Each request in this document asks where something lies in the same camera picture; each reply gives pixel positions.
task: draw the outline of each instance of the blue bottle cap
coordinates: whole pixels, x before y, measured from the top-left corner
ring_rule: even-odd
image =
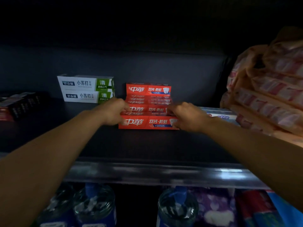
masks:
[[[89,198],[96,197],[99,192],[99,185],[97,183],[85,183],[85,194]]]
[[[187,188],[185,186],[176,186],[172,195],[174,195],[176,203],[182,205],[186,200]]]

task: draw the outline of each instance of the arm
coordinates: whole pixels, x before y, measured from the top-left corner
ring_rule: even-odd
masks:
[[[170,105],[180,129],[208,135],[278,195],[303,212],[303,149],[210,117],[191,103]]]
[[[127,103],[112,98],[1,159],[1,225],[30,226],[97,129],[126,122],[123,110],[129,110]]]

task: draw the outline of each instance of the forearm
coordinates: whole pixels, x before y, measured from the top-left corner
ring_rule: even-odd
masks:
[[[29,226],[47,205],[74,160],[102,124],[100,115],[95,114],[84,111],[0,161],[3,225]]]
[[[291,143],[210,118],[201,132],[225,148],[277,194],[303,211],[303,149]]]

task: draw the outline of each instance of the hand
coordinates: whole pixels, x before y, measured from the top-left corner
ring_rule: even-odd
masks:
[[[170,104],[168,110],[173,112],[179,121],[174,123],[176,128],[189,132],[203,132],[211,118],[206,112],[192,103]]]
[[[102,125],[116,125],[118,123],[127,125],[127,121],[120,116],[122,111],[131,111],[129,105],[123,99],[115,97],[95,107],[93,111],[98,112],[102,118]]]

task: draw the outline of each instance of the store shelf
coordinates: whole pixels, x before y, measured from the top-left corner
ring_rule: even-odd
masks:
[[[95,106],[52,99],[45,108],[19,122],[1,122],[2,155]],[[66,180],[266,188],[203,134],[176,130],[119,130],[117,126],[104,126],[96,132]]]

